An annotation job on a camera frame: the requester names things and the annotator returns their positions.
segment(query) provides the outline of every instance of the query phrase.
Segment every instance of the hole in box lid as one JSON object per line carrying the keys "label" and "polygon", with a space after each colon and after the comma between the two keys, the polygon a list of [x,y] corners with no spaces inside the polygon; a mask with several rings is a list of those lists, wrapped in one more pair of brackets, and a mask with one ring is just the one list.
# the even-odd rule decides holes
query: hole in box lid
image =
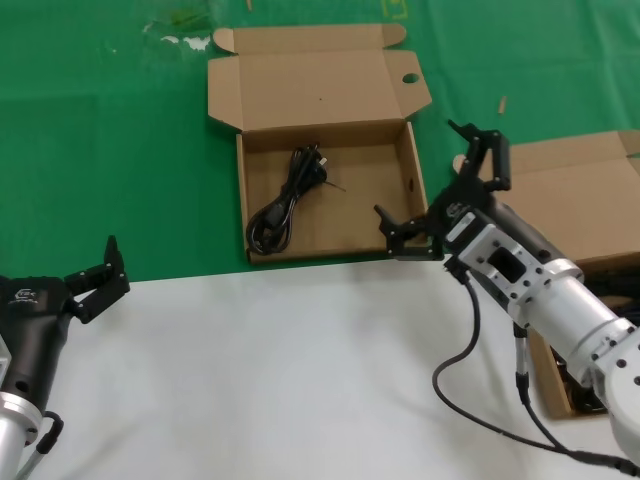
{"label": "hole in box lid", "polygon": [[416,83],[420,80],[420,76],[417,73],[407,73],[404,77],[402,77],[402,81],[404,83]]}

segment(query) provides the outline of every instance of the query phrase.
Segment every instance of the black power cord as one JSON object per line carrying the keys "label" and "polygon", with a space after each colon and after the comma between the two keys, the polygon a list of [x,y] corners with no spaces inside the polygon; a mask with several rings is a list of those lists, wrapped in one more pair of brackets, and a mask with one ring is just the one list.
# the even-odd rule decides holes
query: black power cord
{"label": "black power cord", "polygon": [[471,340],[467,347],[460,352],[458,355],[451,357],[449,360],[446,360],[441,365],[439,365],[435,371],[433,372],[433,376],[431,377],[431,383],[433,385],[433,389],[436,392],[436,395],[442,402],[451,408],[454,412],[462,415],[463,417],[471,420],[472,422],[491,430],[499,435],[503,435],[511,440],[516,442],[523,443],[525,445],[529,445],[531,447],[540,448],[542,450],[546,450],[548,452],[559,453],[562,455],[567,455],[570,458],[579,461],[581,463],[586,463],[589,465],[596,466],[605,466],[609,468],[614,468],[621,473],[630,476],[640,476],[640,470],[636,467],[630,460],[621,457],[615,457],[611,455],[602,455],[598,453],[591,452],[583,452],[583,451],[573,451],[566,448],[562,443],[560,443],[552,434],[547,430],[547,428],[542,424],[533,408],[531,407],[531,400],[529,397],[529,378],[528,373],[525,375],[521,375],[519,379],[519,375],[516,375],[516,384],[518,386],[518,392],[520,394],[520,399],[522,400],[523,405],[525,406],[531,420],[536,424],[538,429],[547,437],[547,439],[553,444],[545,445],[544,443],[539,443],[533,440],[529,440],[527,438],[521,437],[519,435],[515,435],[511,432],[507,432],[506,430],[496,427],[484,420],[472,415],[471,413],[463,410],[456,404],[454,404],[451,400],[449,400],[446,395],[442,392],[439,385],[439,377],[440,374],[451,365],[461,362],[465,358],[467,358],[471,352],[475,349],[478,339],[480,338],[480,326],[481,326],[481,314],[480,314],[480,302],[478,301],[478,295],[470,283],[469,275],[467,274],[467,268],[460,263],[455,257],[451,257],[446,263],[445,268],[449,270],[449,272],[458,280],[469,292],[469,296],[471,297],[471,304],[473,306],[473,333],[471,334]]}
{"label": "black power cord", "polygon": [[293,210],[312,188],[327,183],[326,159],[318,145],[297,148],[289,163],[287,181],[280,195],[256,213],[247,225],[249,250],[258,255],[281,253],[289,246],[293,231]]}

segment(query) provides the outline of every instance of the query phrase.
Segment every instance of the cable connector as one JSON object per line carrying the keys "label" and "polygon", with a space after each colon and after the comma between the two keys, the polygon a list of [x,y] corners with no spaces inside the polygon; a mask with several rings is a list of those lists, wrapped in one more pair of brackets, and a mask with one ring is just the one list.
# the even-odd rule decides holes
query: cable connector
{"label": "cable connector", "polygon": [[49,431],[44,434],[44,436],[36,446],[36,451],[40,455],[46,455],[51,451],[53,446],[58,441],[58,437],[62,433],[62,429],[64,428],[64,422],[60,418],[60,415],[58,415],[57,413],[45,412],[44,417],[50,418],[53,423],[51,424],[51,428],[49,429]]}
{"label": "cable connector", "polygon": [[284,204],[282,202],[274,203],[264,216],[264,224],[270,230],[275,230],[279,223],[284,219]]}
{"label": "cable connector", "polygon": [[626,458],[615,457],[613,455],[602,455],[600,453],[583,452],[580,450],[572,451],[569,456],[574,460],[587,465],[595,465],[598,467],[609,467],[618,470],[624,475],[631,477],[640,476],[640,469]]}
{"label": "cable connector", "polygon": [[529,346],[529,332],[526,329],[513,324],[513,336],[516,341],[516,388],[523,405],[529,405],[529,365],[527,350]]}
{"label": "cable connector", "polygon": [[444,262],[444,269],[447,270],[453,278],[458,280],[462,285],[469,282],[469,267],[462,263],[458,257],[452,255],[449,260]]}

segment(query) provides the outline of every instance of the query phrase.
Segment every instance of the robotic arm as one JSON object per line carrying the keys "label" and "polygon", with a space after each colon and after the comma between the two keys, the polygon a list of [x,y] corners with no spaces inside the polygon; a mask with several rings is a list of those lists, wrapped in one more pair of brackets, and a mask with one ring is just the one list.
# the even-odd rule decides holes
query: robotic arm
{"label": "robotic arm", "polygon": [[[91,292],[81,302],[74,297]],[[122,255],[109,237],[104,263],[66,277],[0,277],[0,480],[25,479],[62,429],[46,412],[69,323],[91,322],[129,291]],[[54,418],[18,476],[22,450],[38,438],[43,416]]]}
{"label": "robotic arm", "polygon": [[[594,388],[620,447],[640,465],[640,330],[609,310],[584,287],[571,260],[496,200],[493,192],[511,188],[507,139],[497,130],[449,124],[469,149],[459,175],[429,211],[397,224],[375,207],[389,255],[441,260],[446,248],[450,270],[469,271],[518,327],[535,329],[566,360],[568,372]],[[479,173],[488,151],[493,179],[485,182]],[[427,246],[405,247],[419,236]]]}

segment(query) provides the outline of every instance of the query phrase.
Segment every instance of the black cable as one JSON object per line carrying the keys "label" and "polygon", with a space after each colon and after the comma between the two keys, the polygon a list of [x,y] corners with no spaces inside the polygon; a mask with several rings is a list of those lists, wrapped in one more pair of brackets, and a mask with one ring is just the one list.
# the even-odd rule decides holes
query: black cable
{"label": "black cable", "polygon": [[60,415],[55,412],[47,411],[44,412],[43,416],[53,420],[49,431],[44,434],[42,439],[38,442],[38,445],[36,445],[36,451],[41,455],[46,455],[58,441],[58,437],[64,428],[64,422],[62,421],[62,418],[60,418]]}
{"label": "black cable", "polygon": [[640,290],[640,269],[630,268],[590,274],[585,279],[584,285],[597,297],[614,295],[636,298]]}
{"label": "black cable", "polygon": [[[529,416],[531,417],[533,422],[536,424],[538,429],[547,437],[547,439],[554,444],[553,446],[545,445],[543,443],[529,440],[519,435],[515,435],[513,433],[507,432],[506,430],[496,427],[495,425],[487,423],[484,420],[481,420],[478,417],[470,414],[466,410],[463,410],[462,408],[458,407],[451,400],[449,400],[444,395],[444,393],[442,393],[442,390],[438,385],[438,377],[445,369],[447,369],[451,365],[461,362],[462,360],[467,358],[471,354],[471,352],[473,352],[473,350],[475,349],[478,343],[478,339],[480,338],[480,325],[481,325],[480,302],[478,301],[478,295],[475,289],[470,283],[469,275],[467,274],[467,268],[463,264],[461,264],[460,261],[454,256],[450,257],[450,259],[447,262],[445,262],[445,268],[449,271],[449,273],[451,273],[456,278],[456,280],[458,280],[462,285],[464,285],[464,287],[469,292],[469,296],[471,297],[471,304],[473,306],[473,333],[471,335],[471,340],[469,341],[469,344],[462,352],[460,352],[458,355],[455,355],[454,357],[451,357],[449,360],[443,362],[433,372],[433,376],[431,377],[431,383],[433,385],[433,389],[435,390],[438,398],[440,398],[440,400],[442,400],[442,402],[444,402],[445,405],[447,405],[449,408],[451,408],[454,412],[458,413],[459,415],[462,415],[463,417],[471,420],[472,422],[477,423],[478,425],[491,430],[492,432],[495,432],[499,435],[503,435],[511,440],[515,440],[516,442],[520,442],[525,445],[529,445],[531,447],[540,448],[548,452],[567,455],[578,462],[585,463],[588,465],[614,468],[620,471],[620,473],[624,473],[626,475],[640,476],[640,469],[636,467],[633,462],[631,462],[630,460],[627,460],[626,458],[615,457],[612,455],[602,455],[602,454],[592,453],[592,452],[583,452],[581,450],[569,450],[564,445],[562,445],[551,434],[551,432],[547,430],[547,428],[542,424],[538,416],[535,414],[535,412],[531,408],[531,399],[529,398],[528,373],[524,375],[519,375],[516,372],[516,385],[518,386],[520,399],[522,400],[522,403],[527,409],[527,412],[529,413]],[[522,329],[520,328],[514,329],[514,334],[516,334],[516,337],[518,336],[517,332],[521,332],[521,331]]]}
{"label": "black cable", "polygon": [[478,301],[478,295],[476,294],[476,291],[473,288],[473,286],[469,283],[469,277],[466,273],[463,273],[461,275],[454,274],[454,276],[465,286],[465,288],[469,292],[469,296],[471,297],[471,304],[473,305],[473,333],[471,335],[471,341],[462,352],[460,352],[458,355],[455,355],[454,357],[451,357],[449,360],[443,362],[433,372],[433,376],[431,377],[431,384],[433,385],[433,389],[435,390],[436,395],[438,396],[438,398],[440,398],[440,400],[442,400],[442,402],[447,407],[449,407],[451,410],[453,410],[457,414],[462,415],[468,420],[471,420],[472,422],[477,423],[478,425],[486,429],[489,429],[492,432],[495,432],[499,435],[503,435],[507,438],[510,438],[511,440],[515,440],[516,442],[524,443],[525,445],[529,445],[530,447],[536,447],[536,448],[540,448],[542,450],[547,450],[549,452],[554,452],[554,453],[565,453],[560,451],[557,447],[552,447],[551,445],[545,445],[544,443],[539,443],[533,440],[529,440],[527,438],[507,432],[502,428],[496,427],[495,425],[485,422],[484,420],[458,407],[455,403],[449,400],[440,389],[440,385],[438,384],[440,374],[444,370],[449,368],[451,365],[461,362],[462,360],[467,358],[476,347],[476,344],[478,343],[478,338],[480,337],[481,317],[480,317],[480,302]]}
{"label": "black cable", "polygon": [[297,148],[291,155],[287,181],[280,195],[256,213],[247,225],[249,250],[258,255],[281,253],[289,246],[293,231],[293,210],[309,190],[327,182],[318,145]]}
{"label": "black cable", "polygon": [[533,411],[533,408],[531,407],[531,402],[525,403],[524,404],[524,408],[527,409],[527,413],[529,414],[529,417],[531,417],[531,420],[533,421],[533,423],[535,423],[536,427],[538,427],[538,430],[540,430],[540,432],[542,432],[542,434],[545,437],[547,437],[547,440],[549,440],[553,444],[553,446],[555,446],[558,450],[561,450],[561,451],[569,453],[569,449],[567,447],[565,447],[564,445],[562,445],[556,439],[556,437],[554,437],[551,434],[551,432],[547,429],[547,427],[545,427],[542,424],[542,422],[540,421],[540,419],[536,415],[536,412]]}

